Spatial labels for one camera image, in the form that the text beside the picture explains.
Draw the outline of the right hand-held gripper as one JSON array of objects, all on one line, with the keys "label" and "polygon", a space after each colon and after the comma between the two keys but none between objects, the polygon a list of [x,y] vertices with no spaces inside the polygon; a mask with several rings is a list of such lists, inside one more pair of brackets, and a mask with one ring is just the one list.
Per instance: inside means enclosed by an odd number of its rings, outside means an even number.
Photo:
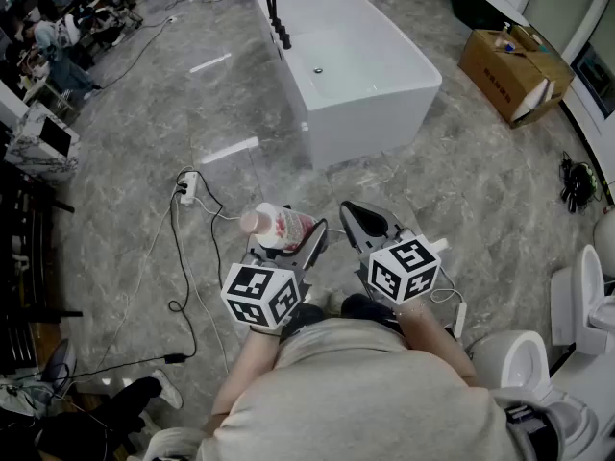
[{"label": "right hand-held gripper", "polygon": [[345,201],[339,218],[351,246],[364,253],[357,271],[374,299],[403,304],[429,293],[441,268],[441,241],[403,230],[403,224],[384,208]]}]

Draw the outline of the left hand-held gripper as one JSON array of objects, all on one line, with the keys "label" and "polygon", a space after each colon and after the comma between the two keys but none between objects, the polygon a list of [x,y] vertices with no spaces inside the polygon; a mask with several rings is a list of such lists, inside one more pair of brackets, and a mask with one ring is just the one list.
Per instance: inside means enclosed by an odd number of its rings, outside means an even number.
[{"label": "left hand-held gripper", "polygon": [[328,221],[319,220],[292,253],[265,248],[251,234],[245,255],[231,266],[221,290],[232,317],[260,329],[278,329],[287,323],[308,298],[304,278],[327,249],[328,231]]}]

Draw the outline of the pink white plastic bottle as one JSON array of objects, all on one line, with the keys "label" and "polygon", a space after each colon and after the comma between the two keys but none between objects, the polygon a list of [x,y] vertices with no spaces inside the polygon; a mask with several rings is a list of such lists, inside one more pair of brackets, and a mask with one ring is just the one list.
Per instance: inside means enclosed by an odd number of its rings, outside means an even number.
[{"label": "pink white plastic bottle", "polygon": [[253,235],[260,246],[287,252],[296,250],[316,223],[309,215],[267,202],[246,211],[239,219],[241,229]]}]

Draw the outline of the white bathtub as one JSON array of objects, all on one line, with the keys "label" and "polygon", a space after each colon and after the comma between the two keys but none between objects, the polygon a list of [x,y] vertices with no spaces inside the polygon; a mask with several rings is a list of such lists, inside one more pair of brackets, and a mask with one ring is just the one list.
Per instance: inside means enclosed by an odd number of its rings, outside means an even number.
[{"label": "white bathtub", "polygon": [[289,50],[266,0],[256,0],[258,22],[312,167],[410,144],[442,83],[422,51],[368,0],[277,5]]}]

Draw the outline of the person's left forearm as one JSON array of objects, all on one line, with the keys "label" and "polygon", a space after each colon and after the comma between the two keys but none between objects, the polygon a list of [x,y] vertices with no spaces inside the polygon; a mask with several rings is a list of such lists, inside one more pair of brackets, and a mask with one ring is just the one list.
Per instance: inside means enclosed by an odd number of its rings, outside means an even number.
[{"label": "person's left forearm", "polygon": [[211,414],[228,415],[237,399],[262,375],[270,372],[276,362],[280,335],[273,331],[251,329],[229,375],[220,388]]}]

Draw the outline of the person's right forearm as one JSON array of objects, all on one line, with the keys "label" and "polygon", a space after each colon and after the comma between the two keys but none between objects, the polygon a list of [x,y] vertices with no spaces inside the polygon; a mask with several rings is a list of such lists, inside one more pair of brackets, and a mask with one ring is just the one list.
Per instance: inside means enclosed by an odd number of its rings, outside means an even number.
[{"label": "person's right forearm", "polygon": [[475,366],[465,350],[438,322],[421,298],[399,305],[397,322],[408,344],[415,350],[429,352],[448,363],[470,387],[479,387]]}]

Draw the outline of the black bathtub faucet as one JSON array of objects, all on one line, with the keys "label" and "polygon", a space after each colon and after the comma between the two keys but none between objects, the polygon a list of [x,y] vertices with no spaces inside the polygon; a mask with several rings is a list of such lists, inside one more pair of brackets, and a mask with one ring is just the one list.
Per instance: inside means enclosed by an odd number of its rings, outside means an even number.
[{"label": "black bathtub faucet", "polygon": [[278,34],[283,49],[289,50],[291,48],[290,35],[285,30],[285,27],[278,16],[277,0],[266,0],[266,4],[269,11],[269,19],[271,21],[271,25],[273,26],[275,32]]}]

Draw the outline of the person's left black shoe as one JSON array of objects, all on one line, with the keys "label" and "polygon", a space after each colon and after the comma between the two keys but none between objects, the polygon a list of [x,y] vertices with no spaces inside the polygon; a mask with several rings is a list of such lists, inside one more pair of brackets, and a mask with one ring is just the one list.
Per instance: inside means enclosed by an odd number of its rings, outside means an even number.
[{"label": "person's left black shoe", "polygon": [[300,329],[319,323],[325,319],[323,309],[310,303],[299,304],[291,319],[283,326],[281,342],[296,334]]}]

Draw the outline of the person's black shoe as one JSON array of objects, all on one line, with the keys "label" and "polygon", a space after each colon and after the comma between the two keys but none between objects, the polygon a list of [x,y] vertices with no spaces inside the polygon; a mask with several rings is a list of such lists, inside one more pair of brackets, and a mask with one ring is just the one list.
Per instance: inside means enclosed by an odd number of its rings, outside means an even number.
[{"label": "person's black shoe", "polygon": [[341,305],[340,316],[346,319],[374,321],[391,329],[398,327],[392,309],[362,294],[347,297]]},{"label": "person's black shoe", "polygon": [[310,303],[299,304],[291,319],[283,326],[281,342],[296,334],[300,329],[319,323],[325,319],[323,309]]}]

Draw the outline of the person's right black shoe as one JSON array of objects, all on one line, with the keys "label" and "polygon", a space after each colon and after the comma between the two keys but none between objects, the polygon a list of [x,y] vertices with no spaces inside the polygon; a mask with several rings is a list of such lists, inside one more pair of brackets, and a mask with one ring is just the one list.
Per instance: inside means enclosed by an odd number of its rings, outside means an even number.
[{"label": "person's right black shoe", "polygon": [[391,329],[398,327],[392,309],[362,294],[347,297],[341,305],[340,316],[346,319],[374,321]]}]

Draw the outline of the white power strip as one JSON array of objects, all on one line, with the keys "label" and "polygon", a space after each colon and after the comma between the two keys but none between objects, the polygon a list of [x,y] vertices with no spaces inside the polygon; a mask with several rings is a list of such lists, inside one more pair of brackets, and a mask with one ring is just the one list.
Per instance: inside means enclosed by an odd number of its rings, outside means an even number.
[{"label": "white power strip", "polygon": [[178,186],[181,189],[180,203],[184,206],[193,204],[196,195],[198,174],[196,171],[186,171],[180,175]]}]

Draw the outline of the person's grey shirt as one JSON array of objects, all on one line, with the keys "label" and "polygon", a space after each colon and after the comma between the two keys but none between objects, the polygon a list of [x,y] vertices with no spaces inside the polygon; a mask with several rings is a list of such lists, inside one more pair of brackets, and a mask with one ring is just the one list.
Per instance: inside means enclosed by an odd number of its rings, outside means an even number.
[{"label": "person's grey shirt", "polygon": [[273,369],[196,461],[560,461],[561,428],[533,400],[498,400],[402,330],[327,319],[281,342]]}]

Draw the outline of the white toilet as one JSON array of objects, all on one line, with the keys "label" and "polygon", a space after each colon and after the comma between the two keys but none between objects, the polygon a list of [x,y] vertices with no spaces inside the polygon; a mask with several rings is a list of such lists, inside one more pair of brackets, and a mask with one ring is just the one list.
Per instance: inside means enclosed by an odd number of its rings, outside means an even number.
[{"label": "white toilet", "polygon": [[488,335],[470,349],[485,387],[514,398],[534,400],[552,410],[563,433],[563,459],[579,460],[598,434],[598,419],[585,402],[554,385],[546,346],[532,330],[507,330]]},{"label": "white toilet", "polygon": [[574,263],[553,273],[550,283],[551,336],[555,346],[574,344],[580,353],[615,350],[615,295],[605,294],[602,265],[586,245]]}]

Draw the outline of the brown cardboard box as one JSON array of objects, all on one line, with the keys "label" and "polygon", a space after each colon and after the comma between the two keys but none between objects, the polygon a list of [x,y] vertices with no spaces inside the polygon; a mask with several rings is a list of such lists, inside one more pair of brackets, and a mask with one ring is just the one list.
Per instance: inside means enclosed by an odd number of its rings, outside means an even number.
[{"label": "brown cardboard box", "polygon": [[575,74],[551,44],[530,26],[509,29],[515,50],[496,47],[500,31],[476,29],[459,68],[512,129],[537,121],[557,106]]}]

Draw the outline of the marble pattern cabinet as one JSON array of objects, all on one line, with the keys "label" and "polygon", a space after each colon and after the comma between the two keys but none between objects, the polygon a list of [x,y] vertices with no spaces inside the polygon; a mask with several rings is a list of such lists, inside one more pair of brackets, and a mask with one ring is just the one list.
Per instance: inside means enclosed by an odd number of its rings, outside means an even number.
[{"label": "marble pattern cabinet", "polygon": [[17,120],[5,160],[26,174],[58,184],[79,166],[81,138],[40,102]]}]

